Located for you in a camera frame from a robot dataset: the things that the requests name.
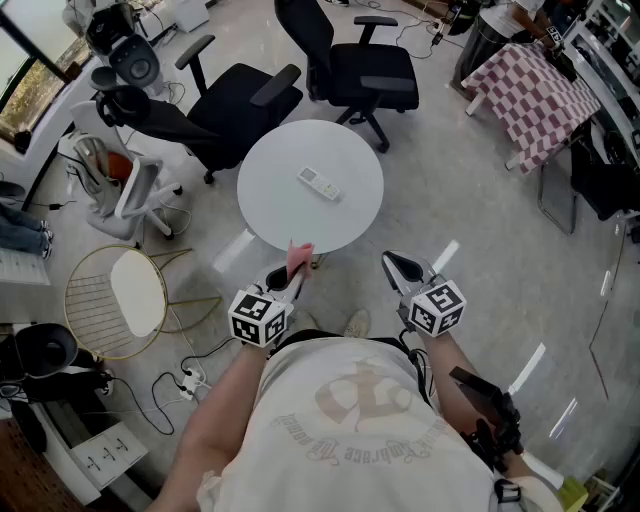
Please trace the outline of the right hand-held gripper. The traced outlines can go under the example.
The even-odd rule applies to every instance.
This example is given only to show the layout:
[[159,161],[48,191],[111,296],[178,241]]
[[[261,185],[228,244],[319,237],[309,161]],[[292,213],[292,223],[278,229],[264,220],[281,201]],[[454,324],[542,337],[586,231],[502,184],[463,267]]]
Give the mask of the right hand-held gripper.
[[421,257],[385,251],[382,267],[392,289],[400,295],[398,314],[410,332],[438,337],[456,326],[466,299],[452,280]]

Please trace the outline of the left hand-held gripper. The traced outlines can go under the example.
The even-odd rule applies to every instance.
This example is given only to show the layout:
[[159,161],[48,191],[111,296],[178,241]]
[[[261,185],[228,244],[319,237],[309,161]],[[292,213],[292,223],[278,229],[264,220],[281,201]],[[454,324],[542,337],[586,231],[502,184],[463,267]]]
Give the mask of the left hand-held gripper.
[[258,272],[254,281],[239,290],[228,309],[230,334],[243,344],[270,346],[288,327],[307,276],[301,263],[288,277],[285,262],[271,264]]

